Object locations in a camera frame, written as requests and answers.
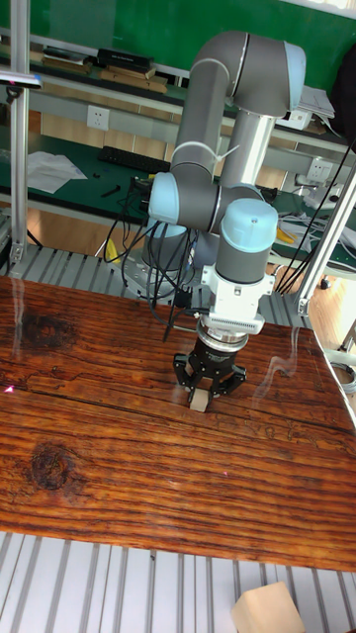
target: blue joint cap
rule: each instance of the blue joint cap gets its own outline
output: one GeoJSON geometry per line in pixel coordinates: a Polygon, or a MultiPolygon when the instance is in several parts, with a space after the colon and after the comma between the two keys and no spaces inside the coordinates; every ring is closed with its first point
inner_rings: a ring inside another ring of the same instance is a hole
{"type": "Polygon", "coordinates": [[[262,200],[240,199],[231,202],[222,218],[224,240],[245,253],[270,248],[276,239],[278,214],[262,200]]]}
{"type": "Polygon", "coordinates": [[[176,225],[179,218],[179,195],[176,179],[170,172],[155,175],[148,213],[154,220],[176,225]]]}
{"type": "Polygon", "coordinates": [[[284,42],[288,80],[290,85],[290,110],[296,110],[301,101],[303,86],[306,78],[307,58],[302,48],[284,42]]]}

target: green wall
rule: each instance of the green wall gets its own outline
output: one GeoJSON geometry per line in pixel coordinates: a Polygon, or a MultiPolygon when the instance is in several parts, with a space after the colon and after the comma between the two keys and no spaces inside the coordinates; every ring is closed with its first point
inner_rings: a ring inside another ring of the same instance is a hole
{"type": "MultiPolygon", "coordinates": [[[[10,27],[10,0],[0,0],[0,26],[10,27]]],[[[279,0],[32,0],[33,34],[186,69],[206,40],[229,29],[301,46],[306,83],[326,90],[356,42],[356,20],[279,0]]]]}

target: white cable tie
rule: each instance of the white cable tie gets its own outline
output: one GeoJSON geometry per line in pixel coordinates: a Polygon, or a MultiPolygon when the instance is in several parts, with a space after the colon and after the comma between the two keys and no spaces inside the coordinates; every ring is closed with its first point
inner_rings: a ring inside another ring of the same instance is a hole
{"type": "Polygon", "coordinates": [[[171,156],[171,161],[173,160],[173,156],[178,151],[178,149],[182,149],[183,147],[188,147],[188,146],[195,146],[195,147],[201,147],[202,149],[206,149],[210,154],[213,155],[216,163],[222,162],[224,158],[226,158],[229,154],[232,154],[233,151],[239,148],[239,145],[236,145],[235,147],[232,147],[231,149],[229,149],[225,154],[216,154],[214,150],[208,145],[206,145],[204,142],[200,142],[199,140],[187,140],[186,142],[182,142],[180,145],[175,147],[171,156]]]}

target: paper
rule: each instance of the paper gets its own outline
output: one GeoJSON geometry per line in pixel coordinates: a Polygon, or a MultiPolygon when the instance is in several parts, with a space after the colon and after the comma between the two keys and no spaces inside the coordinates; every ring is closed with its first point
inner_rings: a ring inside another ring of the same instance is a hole
{"type": "Polygon", "coordinates": [[[36,151],[28,158],[28,186],[54,194],[69,180],[87,180],[66,156],[36,151]]]}
{"type": "Polygon", "coordinates": [[[330,119],[335,116],[334,109],[324,90],[304,86],[299,108],[311,110],[316,114],[326,115],[330,119]]]}

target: metal pole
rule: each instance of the metal pole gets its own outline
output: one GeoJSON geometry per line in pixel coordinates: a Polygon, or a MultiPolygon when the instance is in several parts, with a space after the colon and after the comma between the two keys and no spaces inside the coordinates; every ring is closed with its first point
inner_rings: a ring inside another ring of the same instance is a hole
{"type": "MultiPolygon", "coordinates": [[[[30,71],[30,0],[11,0],[11,70],[30,71]]],[[[12,262],[19,261],[27,248],[27,162],[29,90],[25,88],[11,106],[11,209],[12,262]]]]}
{"type": "Polygon", "coordinates": [[[340,237],[344,226],[356,203],[356,161],[346,180],[340,198],[336,204],[331,219],[317,246],[314,257],[308,267],[308,271],[301,284],[301,288],[295,295],[295,303],[298,305],[298,314],[307,315],[309,301],[315,289],[319,276],[322,274],[330,255],[340,237]]]}

